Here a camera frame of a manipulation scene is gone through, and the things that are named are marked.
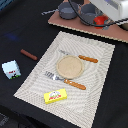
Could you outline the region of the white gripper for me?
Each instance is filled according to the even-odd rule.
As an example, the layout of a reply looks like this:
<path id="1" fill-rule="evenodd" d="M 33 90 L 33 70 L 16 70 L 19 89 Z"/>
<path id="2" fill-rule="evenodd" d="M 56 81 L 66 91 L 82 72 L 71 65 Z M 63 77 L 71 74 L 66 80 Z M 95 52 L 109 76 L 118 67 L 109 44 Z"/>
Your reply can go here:
<path id="1" fill-rule="evenodd" d="M 113 21 L 128 18 L 128 0 L 89 0 Z"/>

